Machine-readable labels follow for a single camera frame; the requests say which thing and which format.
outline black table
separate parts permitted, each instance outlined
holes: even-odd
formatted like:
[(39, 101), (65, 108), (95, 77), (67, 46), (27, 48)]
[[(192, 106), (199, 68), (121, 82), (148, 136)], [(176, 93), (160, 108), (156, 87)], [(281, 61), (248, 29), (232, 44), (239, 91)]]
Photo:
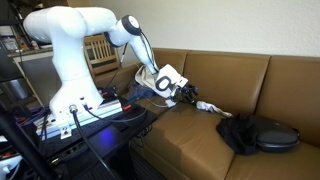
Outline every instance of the black table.
[[(128, 105), (125, 100), (120, 100), (121, 104)], [(131, 108), (128, 110), (81, 127), (100, 157), (121, 176), (121, 179), (136, 179), (129, 141), (157, 119), (154, 113), (145, 108), (136, 104), (130, 105)], [(83, 179), (99, 163), (77, 129), (72, 130), (72, 137), (63, 140), (60, 136), (47, 139), (41, 153), (54, 171), (63, 175), (61, 179)], [(34, 173), (25, 172), (23, 179), (32, 179), (33, 176)]]

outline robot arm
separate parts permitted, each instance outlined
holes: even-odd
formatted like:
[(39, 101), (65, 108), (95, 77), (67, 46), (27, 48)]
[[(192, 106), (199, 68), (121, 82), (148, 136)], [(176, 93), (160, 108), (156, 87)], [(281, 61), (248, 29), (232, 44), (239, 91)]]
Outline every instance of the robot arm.
[[(53, 45), (53, 64), (62, 82), (62, 87), (50, 101), (51, 113), (56, 120), (71, 121), (71, 105), (76, 105), (78, 112), (86, 111), (79, 107), (94, 111), (103, 101), (84, 58), (85, 36), (107, 33), (108, 41), (116, 47), (129, 43), (138, 59), (153, 75), (157, 85), (153, 89), (158, 89), (158, 92), (170, 92), (170, 84), (183, 87), (187, 82), (168, 65), (169, 68), (159, 70), (139, 23), (132, 16), (117, 21), (114, 13), (105, 8), (56, 6), (30, 13), (23, 25), (33, 39)], [(168, 93), (160, 95), (165, 98), (170, 96)]]

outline black cloth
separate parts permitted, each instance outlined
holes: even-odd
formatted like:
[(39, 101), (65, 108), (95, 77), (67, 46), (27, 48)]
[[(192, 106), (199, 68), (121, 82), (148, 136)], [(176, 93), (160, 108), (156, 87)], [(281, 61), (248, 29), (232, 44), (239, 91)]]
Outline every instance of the black cloth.
[(257, 152), (257, 133), (249, 115), (222, 118), (216, 130), (237, 154), (252, 155)]

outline brown couch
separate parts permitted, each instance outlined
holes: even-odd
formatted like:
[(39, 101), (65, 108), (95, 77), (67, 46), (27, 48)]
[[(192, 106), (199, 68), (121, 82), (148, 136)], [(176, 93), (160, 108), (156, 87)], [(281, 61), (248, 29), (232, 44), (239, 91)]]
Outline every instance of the brown couch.
[[(168, 179), (320, 179), (320, 58), (154, 49), (158, 66), (171, 64), (199, 88), (197, 100), (224, 111), (256, 114), (300, 132), (286, 153), (235, 154), (215, 130), (222, 116), (187, 103), (170, 109), (140, 105), (159, 115), (141, 148), (132, 147)], [(120, 93), (134, 77), (127, 67), (113, 81)], [(150, 99), (164, 104), (163, 98)]]

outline beige wall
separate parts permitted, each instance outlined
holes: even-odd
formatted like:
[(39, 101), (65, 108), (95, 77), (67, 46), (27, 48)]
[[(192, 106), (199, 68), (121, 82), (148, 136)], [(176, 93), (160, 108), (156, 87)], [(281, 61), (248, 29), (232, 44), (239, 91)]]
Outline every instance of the beige wall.
[[(111, 9), (118, 18), (135, 16), (153, 47), (320, 56), (319, 0), (90, 3)], [(133, 59), (129, 54), (125, 61)]]

